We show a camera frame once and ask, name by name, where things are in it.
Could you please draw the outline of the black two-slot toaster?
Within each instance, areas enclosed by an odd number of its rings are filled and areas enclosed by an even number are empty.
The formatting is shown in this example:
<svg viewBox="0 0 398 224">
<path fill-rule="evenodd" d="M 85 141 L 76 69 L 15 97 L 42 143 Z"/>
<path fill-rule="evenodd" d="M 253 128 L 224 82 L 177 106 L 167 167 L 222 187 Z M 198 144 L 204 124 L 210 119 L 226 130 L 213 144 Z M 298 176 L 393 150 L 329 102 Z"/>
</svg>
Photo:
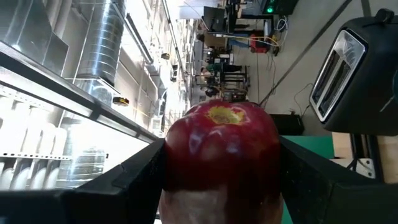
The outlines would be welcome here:
<svg viewBox="0 0 398 224">
<path fill-rule="evenodd" d="M 309 101 L 328 131 L 398 135 L 398 15 L 380 9 L 345 22 Z"/>
</svg>

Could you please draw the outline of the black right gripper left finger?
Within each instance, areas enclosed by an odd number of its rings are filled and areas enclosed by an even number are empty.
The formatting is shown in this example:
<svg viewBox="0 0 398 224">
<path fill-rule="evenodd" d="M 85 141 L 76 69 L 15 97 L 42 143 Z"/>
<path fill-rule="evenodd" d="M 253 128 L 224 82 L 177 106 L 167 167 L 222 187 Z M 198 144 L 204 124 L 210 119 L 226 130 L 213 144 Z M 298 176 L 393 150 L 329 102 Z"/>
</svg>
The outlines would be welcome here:
<svg viewBox="0 0 398 224">
<path fill-rule="evenodd" d="M 0 224 L 153 224 L 164 179 L 158 139 L 75 189 L 0 192 Z"/>
</svg>

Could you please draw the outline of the red tool cart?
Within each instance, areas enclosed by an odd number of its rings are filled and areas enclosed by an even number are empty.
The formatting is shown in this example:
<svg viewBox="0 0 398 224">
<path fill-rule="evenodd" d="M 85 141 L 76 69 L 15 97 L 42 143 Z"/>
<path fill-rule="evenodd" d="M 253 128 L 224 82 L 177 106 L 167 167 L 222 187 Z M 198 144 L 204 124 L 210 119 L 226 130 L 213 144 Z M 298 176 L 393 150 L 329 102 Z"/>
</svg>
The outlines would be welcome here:
<svg viewBox="0 0 398 224">
<path fill-rule="evenodd" d="M 270 49 L 270 45 L 262 37 L 252 34 L 249 40 L 249 46 L 252 53 L 266 54 Z"/>
</svg>

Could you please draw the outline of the black computer with green light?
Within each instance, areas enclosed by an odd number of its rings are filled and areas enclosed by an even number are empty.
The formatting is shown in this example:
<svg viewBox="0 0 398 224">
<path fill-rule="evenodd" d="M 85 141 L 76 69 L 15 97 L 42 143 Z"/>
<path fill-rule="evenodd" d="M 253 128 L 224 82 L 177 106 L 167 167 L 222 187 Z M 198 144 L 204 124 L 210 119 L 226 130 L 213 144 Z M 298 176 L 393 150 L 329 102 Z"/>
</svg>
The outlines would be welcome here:
<svg viewBox="0 0 398 224">
<path fill-rule="evenodd" d="M 262 0 L 264 14 L 288 16 L 293 11 L 299 0 Z"/>
</svg>

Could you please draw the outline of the red apple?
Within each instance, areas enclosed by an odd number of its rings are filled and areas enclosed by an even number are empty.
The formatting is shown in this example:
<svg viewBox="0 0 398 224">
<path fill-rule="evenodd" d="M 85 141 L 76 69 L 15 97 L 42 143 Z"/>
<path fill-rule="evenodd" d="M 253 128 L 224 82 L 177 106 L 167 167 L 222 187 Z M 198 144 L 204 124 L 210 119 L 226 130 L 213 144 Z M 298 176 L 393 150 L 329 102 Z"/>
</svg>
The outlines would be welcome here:
<svg viewBox="0 0 398 224">
<path fill-rule="evenodd" d="M 165 138 L 162 224 L 281 224 L 280 142 L 272 118 L 245 101 L 189 109 Z"/>
</svg>

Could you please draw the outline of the black monitor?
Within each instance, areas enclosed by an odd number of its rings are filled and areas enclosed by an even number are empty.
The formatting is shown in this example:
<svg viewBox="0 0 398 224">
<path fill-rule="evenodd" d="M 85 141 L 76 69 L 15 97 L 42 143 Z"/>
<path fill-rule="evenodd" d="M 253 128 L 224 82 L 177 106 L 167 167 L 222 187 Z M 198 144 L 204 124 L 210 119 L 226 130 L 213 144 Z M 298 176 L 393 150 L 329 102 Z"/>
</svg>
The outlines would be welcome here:
<svg viewBox="0 0 398 224">
<path fill-rule="evenodd" d="M 209 31 L 218 32 L 224 30 L 225 10 L 222 8 L 203 8 L 203 20 Z"/>
</svg>

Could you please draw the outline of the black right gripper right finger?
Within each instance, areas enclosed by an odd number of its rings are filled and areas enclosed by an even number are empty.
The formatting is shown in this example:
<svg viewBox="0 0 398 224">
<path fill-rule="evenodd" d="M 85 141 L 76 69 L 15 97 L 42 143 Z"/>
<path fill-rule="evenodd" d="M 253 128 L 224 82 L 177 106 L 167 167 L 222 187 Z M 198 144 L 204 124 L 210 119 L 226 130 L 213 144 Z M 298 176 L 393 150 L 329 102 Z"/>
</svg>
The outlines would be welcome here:
<svg viewBox="0 0 398 224">
<path fill-rule="evenodd" d="M 280 138 L 282 195 L 295 224 L 398 224 L 398 184 L 382 184 Z"/>
</svg>

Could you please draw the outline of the silver ventilation duct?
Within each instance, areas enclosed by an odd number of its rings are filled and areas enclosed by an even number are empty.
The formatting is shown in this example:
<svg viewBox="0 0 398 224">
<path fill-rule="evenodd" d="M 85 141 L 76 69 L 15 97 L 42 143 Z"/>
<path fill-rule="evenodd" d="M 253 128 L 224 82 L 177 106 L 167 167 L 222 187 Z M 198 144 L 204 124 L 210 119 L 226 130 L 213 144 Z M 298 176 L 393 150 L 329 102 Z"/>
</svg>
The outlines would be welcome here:
<svg viewBox="0 0 398 224">
<path fill-rule="evenodd" d="M 114 84 L 126 16 L 126 0 L 91 0 L 89 26 L 74 84 L 105 105 L 113 104 Z"/>
</svg>

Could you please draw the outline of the green mat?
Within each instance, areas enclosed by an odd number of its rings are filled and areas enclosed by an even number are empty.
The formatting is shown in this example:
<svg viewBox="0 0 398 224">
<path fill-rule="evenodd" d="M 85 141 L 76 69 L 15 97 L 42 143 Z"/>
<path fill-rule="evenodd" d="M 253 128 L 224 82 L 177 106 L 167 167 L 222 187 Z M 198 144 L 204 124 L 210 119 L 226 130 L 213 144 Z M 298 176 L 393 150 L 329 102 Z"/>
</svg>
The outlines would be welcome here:
<svg viewBox="0 0 398 224">
<path fill-rule="evenodd" d="M 284 136 L 284 138 L 326 159 L 334 158 L 333 140 L 331 136 Z"/>
</svg>

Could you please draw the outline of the small black box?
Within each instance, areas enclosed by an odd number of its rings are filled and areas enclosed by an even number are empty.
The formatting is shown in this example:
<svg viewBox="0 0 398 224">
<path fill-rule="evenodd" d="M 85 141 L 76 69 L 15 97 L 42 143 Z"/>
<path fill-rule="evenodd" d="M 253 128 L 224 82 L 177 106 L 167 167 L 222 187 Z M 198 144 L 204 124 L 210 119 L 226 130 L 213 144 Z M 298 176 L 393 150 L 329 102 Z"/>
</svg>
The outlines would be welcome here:
<svg viewBox="0 0 398 224">
<path fill-rule="evenodd" d="M 304 132 L 302 119 L 297 114 L 270 114 L 280 135 L 300 136 Z"/>
</svg>

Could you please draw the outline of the person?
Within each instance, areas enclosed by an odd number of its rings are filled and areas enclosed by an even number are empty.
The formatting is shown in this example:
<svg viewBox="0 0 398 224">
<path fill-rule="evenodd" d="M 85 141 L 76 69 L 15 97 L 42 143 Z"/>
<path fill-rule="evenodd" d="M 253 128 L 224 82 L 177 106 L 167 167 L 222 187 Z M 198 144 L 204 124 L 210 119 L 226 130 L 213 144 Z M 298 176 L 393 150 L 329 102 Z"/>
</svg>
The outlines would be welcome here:
<svg viewBox="0 0 398 224">
<path fill-rule="evenodd" d="M 243 69 L 241 65 L 230 65 L 228 63 L 212 63 L 201 68 L 202 72 L 240 72 Z"/>
</svg>

